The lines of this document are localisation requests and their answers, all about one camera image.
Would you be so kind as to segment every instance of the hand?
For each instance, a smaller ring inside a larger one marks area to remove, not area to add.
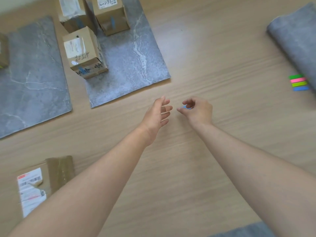
[[[144,119],[139,125],[139,128],[145,130],[148,133],[148,145],[151,145],[158,131],[161,127],[168,124],[169,120],[166,119],[170,115],[172,106],[164,106],[170,103],[170,100],[166,100],[165,96],[162,96],[155,100],[154,104],[146,112]]]
[[[181,114],[183,114],[189,121],[193,128],[204,124],[212,124],[212,111],[213,106],[208,103],[207,100],[192,96],[189,99],[182,102],[187,108],[177,108]]]

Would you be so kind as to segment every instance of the small cardboard box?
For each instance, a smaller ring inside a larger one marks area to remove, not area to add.
[[[0,69],[9,66],[9,40],[8,37],[0,33]]]
[[[49,198],[75,176],[71,156],[49,158],[16,173],[21,206],[18,221]]]
[[[70,68],[84,79],[108,71],[95,34],[85,27],[63,37]]]
[[[95,17],[107,36],[130,28],[122,0],[92,0],[92,4]]]
[[[61,24],[69,33],[86,26],[96,33],[95,18],[86,0],[55,0],[55,6]]]

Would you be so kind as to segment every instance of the white wall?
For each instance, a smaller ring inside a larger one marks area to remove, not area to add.
[[[24,6],[36,0],[0,0],[0,13]]]

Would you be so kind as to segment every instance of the forearm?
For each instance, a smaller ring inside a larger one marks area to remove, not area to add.
[[[195,129],[243,198],[278,236],[315,234],[314,176],[213,125]]]
[[[147,146],[136,129],[17,226],[10,236],[97,236]]]

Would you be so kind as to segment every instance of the green sticky tab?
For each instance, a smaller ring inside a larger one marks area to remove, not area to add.
[[[289,79],[290,79],[290,80],[292,80],[292,79],[302,78],[302,77],[304,77],[304,75],[302,75],[302,74],[298,74],[298,75],[290,75],[290,76],[289,76]]]
[[[304,86],[307,85],[307,81],[301,81],[301,82],[297,82],[297,83],[292,83],[293,87],[299,87],[299,86]]]

